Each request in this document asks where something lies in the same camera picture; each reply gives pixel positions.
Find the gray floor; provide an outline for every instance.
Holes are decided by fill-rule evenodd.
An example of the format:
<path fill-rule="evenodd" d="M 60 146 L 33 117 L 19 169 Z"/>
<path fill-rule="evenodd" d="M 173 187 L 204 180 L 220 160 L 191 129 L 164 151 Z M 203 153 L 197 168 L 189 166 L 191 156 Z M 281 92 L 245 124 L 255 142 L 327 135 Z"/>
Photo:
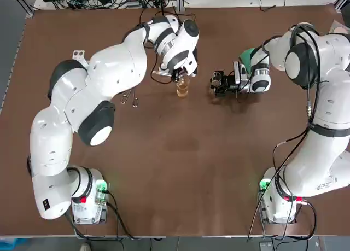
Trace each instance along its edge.
<path fill-rule="evenodd" d="M 176 251 L 178 237 L 164 238 L 162 241 L 152 240 L 152 251 Z M 202 237 L 181 237 L 178 251 L 259 251 L 260 242 L 270 242 L 254 238 L 246 243 L 245 237 L 236 238 L 202 238 Z M 32 238 L 27 243 L 17 246 L 15 251 L 78 251 L 84 240 L 76 238 Z M 90 242 L 93 251 L 123 251 L 118 242 Z M 150 251 L 150 239 L 145 238 L 139 241 L 124 240 L 125 251 Z M 275 247 L 280 241 L 274 241 Z M 350 237 L 313 237 L 309 241 L 308 251 L 343 251 L 349 250 Z M 272 251 L 273 249 L 262 249 L 261 251 Z M 281 244 L 279 251 L 304 251 L 306 241 Z"/>
<path fill-rule="evenodd" d="M 0 0 L 0 113 L 25 22 L 26 12 L 16 0 Z"/>

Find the metal clip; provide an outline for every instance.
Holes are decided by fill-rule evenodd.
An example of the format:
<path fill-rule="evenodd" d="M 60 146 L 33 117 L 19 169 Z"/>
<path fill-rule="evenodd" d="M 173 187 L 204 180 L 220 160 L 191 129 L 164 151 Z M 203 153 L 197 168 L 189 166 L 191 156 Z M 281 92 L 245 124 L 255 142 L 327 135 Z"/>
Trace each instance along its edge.
<path fill-rule="evenodd" d="M 122 98 L 121 98 L 121 100 L 120 100 L 120 103 L 121 103 L 121 104 L 125 104 L 126 101 L 127 101 L 127 99 L 129 99 L 131 90 L 132 90 L 132 89 L 127 90 L 127 93 L 122 95 Z"/>
<path fill-rule="evenodd" d="M 133 96 L 133 98 L 132 98 L 132 106 L 134 107 L 134 108 L 137 108 L 137 106 L 138 106 L 138 98 L 136 98 L 136 91 L 135 91 L 135 87 L 134 88 L 131 88 L 131 89 L 129 89 L 129 90 L 127 90 L 126 91 L 126 94 L 123 94 L 122 95 L 122 98 L 121 98 L 121 100 L 120 100 L 120 103 L 121 104 L 125 104 L 126 102 L 127 102 L 127 100 L 129 99 L 129 97 L 130 97 L 130 94 L 131 94 L 131 92 L 132 92 L 132 96 Z"/>
<path fill-rule="evenodd" d="M 135 90 L 135 88 L 133 88 L 132 90 L 133 90 L 132 106 L 134 108 L 137 108 L 137 106 L 138 106 L 138 98 L 135 97 L 136 90 Z"/>

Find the clear glass cup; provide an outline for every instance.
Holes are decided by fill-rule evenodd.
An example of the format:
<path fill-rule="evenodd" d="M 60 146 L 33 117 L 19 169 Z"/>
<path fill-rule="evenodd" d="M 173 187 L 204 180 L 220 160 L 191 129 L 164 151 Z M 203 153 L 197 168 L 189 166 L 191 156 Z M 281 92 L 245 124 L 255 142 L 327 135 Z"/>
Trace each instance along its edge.
<path fill-rule="evenodd" d="M 180 98 L 185 98 L 188 94 L 188 87 L 190 85 L 190 79 L 188 77 L 181 77 L 177 85 L 177 95 Z"/>

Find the brown tabletop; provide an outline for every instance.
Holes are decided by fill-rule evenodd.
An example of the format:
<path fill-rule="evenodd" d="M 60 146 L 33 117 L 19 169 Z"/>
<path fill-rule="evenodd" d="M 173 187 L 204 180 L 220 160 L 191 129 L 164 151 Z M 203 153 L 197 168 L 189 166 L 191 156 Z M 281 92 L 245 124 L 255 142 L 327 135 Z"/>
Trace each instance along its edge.
<path fill-rule="evenodd" d="M 232 70 L 239 54 L 291 25 L 307 21 L 327 33 L 334 19 L 331 5 L 274 8 L 189 9 L 200 28 L 199 72 L 189 96 L 176 86 L 151 81 L 155 61 L 147 50 L 148 73 L 137 87 L 138 108 L 116 105 L 108 140 L 91 148 L 74 135 L 71 163 L 97 168 L 111 183 L 120 213 L 134 235 L 246 235 L 256 206 L 258 182 L 272 167 L 272 150 L 306 125 L 306 93 L 275 69 L 264 94 L 250 94 L 239 104 L 228 98 L 213 104 L 209 79 L 216 69 Z M 146 10 L 148 21 L 156 10 Z M 65 218 L 41 219 L 26 169 L 34 116 L 49 105 L 46 97 L 54 67 L 73 50 L 95 52 L 121 42 L 138 23 L 141 10 L 36 11 L 27 20 L 15 68 L 0 116 L 0 235 L 71 235 Z M 277 153 L 277 162 L 294 144 Z M 350 235 L 350 191 L 336 190 L 310 199 L 318 212 L 319 235 Z M 308 234 L 313 216 L 303 208 L 289 234 Z M 81 228 L 93 235 L 114 235 L 106 225 Z M 282 233 L 272 226 L 269 233 Z M 254 234 L 262 234 L 259 217 Z"/>

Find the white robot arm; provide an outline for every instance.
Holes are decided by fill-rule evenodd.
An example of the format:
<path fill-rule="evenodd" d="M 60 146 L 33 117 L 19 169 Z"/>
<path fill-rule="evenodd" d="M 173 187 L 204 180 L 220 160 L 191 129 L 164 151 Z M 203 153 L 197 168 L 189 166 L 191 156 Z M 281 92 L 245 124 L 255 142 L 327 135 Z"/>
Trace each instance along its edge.
<path fill-rule="evenodd" d="M 294 219 L 302 197 L 350 184 L 350 153 L 345 151 L 350 139 L 350 73 L 345 70 L 350 64 L 350 36 L 319 36 L 310 24 L 293 26 L 252 53 L 253 79 L 259 77 L 260 82 L 264 70 L 269 74 L 268 59 L 259 62 L 266 55 L 303 89 L 319 84 L 314 112 L 307 104 L 309 123 L 300 151 L 274 180 L 274 168 L 262 180 L 261 189 L 269 184 L 263 197 L 266 218 L 269 223 L 285 224 Z"/>
<path fill-rule="evenodd" d="M 147 41 L 153 43 L 167 69 L 181 68 L 195 76 L 193 52 L 198 37 L 193 21 L 185 20 L 179 29 L 174 16 L 159 16 L 127 32 L 121 44 L 94 54 L 87 69 L 76 60 L 63 61 L 55 68 L 48 93 L 51 104 L 36 115 L 30 133 L 34 195 L 43 218 L 63 215 L 72 199 L 74 216 L 96 222 L 100 210 L 95 204 L 96 183 L 103 178 L 97 170 L 67 168 L 73 133 L 90 146 L 108 138 L 115 109 L 110 100 L 143 80 Z"/>

